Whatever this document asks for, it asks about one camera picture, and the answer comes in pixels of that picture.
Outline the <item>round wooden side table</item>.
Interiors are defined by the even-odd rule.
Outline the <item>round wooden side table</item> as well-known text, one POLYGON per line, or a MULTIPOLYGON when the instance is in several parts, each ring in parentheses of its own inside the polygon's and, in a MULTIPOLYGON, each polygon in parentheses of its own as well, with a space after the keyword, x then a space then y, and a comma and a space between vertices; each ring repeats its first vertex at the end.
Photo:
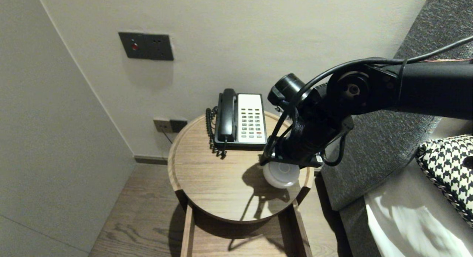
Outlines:
POLYGON ((228 150, 221 159, 211 150, 206 117, 192 120, 176 136, 168 158, 175 191, 218 220, 256 223, 278 215, 293 201, 301 203, 314 181, 314 168, 303 168, 287 189, 265 180, 257 150, 228 150))

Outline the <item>black white houndstooth pillow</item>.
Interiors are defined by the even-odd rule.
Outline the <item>black white houndstooth pillow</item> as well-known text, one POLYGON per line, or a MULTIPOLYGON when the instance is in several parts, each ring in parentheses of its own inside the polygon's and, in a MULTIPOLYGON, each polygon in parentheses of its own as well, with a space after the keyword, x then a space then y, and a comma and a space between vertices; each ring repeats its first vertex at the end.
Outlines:
POLYGON ((473 134, 427 140, 419 145, 415 159, 473 229, 473 134))

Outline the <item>black telephone handset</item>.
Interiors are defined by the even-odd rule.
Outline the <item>black telephone handset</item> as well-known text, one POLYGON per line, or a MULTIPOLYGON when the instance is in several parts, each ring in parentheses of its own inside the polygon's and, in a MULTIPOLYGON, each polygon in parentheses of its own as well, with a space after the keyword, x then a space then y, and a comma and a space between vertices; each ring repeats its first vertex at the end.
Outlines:
POLYGON ((235 141, 235 99, 234 89, 225 89, 218 101, 217 138, 219 141, 235 141))

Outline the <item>white bed sheet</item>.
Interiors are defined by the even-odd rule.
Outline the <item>white bed sheet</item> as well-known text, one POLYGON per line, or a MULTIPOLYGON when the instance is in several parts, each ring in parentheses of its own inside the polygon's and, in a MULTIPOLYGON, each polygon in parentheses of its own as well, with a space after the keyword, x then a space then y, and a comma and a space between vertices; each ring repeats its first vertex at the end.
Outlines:
POLYGON ((415 160, 364 201, 381 257, 473 257, 473 229, 415 160))

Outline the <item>beige wall outlet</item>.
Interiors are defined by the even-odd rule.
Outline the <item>beige wall outlet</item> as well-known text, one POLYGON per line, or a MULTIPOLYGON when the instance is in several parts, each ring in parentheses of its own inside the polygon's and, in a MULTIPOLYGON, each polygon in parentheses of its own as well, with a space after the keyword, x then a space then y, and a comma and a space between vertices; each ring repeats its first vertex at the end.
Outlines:
POLYGON ((153 119, 157 132, 169 134, 173 132, 171 121, 168 119, 153 119))

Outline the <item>dark wall switch panel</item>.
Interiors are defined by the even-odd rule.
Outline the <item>dark wall switch panel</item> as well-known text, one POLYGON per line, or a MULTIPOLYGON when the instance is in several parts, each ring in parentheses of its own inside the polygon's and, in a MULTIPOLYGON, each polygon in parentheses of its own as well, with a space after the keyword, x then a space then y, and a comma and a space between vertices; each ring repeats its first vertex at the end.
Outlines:
POLYGON ((118 32, 118 35, 130 59, 174 60, 170 36, 167 34, 118 32))

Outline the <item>black and white telephone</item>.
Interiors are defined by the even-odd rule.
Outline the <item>black and white telephone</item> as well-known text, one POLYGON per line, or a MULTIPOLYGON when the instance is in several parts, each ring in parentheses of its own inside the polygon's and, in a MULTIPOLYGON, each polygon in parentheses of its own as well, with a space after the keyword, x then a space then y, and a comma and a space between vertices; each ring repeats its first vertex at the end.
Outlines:
POLYGON ((236 93, 234 111, 235 141, 218 140, 218 105, 216 110, 213 141, 218 149, 263 150, 267 144, 267 134, 265 126, 265 111, 262 106, 261 94, 236 93))

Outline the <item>dark wall outlet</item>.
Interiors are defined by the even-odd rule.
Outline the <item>dark wall outlet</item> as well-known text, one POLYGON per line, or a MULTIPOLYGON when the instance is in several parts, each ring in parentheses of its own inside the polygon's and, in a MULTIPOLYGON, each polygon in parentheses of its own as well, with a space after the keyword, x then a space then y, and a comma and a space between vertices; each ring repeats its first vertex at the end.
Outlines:
POLYGON ((187 120, 174 120, 171 119, 170 121, 170 127, 171 127, 171 133, 178 134, 179 132, 184 129, 185 126, 187 126, 188 121, 187 120))

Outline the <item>round wooden nightstand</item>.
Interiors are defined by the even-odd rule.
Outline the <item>round wooden nightstand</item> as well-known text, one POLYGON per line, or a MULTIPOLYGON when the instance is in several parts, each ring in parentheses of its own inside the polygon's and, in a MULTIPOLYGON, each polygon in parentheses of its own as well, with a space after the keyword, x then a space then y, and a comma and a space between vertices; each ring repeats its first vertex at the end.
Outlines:
POLYGON ((313 257, 294 201, 262 222, 223 222, 187 204, 180 257, 313 257))

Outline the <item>white round puck device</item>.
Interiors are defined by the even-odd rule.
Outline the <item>white round puck device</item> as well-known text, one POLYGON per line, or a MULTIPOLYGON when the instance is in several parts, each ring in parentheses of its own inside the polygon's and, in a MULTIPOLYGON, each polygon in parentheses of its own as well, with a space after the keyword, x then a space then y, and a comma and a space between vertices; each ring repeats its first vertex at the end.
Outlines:
POLYGON ((262 166, 262 173, 271 186, 278 189, 287 189, 297 182, 300 168, 294 164, 269 162, 262 166))

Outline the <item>grey fabric headboard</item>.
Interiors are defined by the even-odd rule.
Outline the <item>grey fabric headboard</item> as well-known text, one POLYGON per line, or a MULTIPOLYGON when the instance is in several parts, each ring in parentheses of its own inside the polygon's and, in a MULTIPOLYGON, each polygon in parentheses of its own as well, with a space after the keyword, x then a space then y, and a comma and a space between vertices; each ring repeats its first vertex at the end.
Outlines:
MULTIPOLYGON (((395 58, 429 53, 473 35, 473 0, 427 0, 395 58)), ((321 176, 333 210, 342 210, 406 167, 441 117, 381 110, 354 117, 344 156, 321 176)))

